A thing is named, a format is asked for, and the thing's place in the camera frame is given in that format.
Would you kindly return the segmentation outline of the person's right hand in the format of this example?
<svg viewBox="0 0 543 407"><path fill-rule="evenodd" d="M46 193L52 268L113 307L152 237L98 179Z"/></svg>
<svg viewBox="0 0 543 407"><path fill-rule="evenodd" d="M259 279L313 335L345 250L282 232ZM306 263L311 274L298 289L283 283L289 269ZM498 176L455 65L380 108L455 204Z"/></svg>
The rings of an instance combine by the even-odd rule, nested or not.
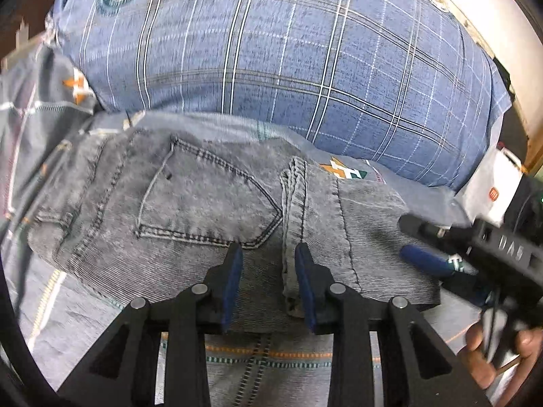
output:
<svg viewBox="0 0 543 407"><path fill-rule="evenodd" d="M487 389L494 382L497 370L481 352L484 340L481 324L473 324L466 332L465 340L466 345L460 350L458 356L481 389ZM514 345L516 353L520 356L520 362L509 385L503 392L504 397L512 397L534 368L541 351L542 329L536 328L519 332Z"/></svg>

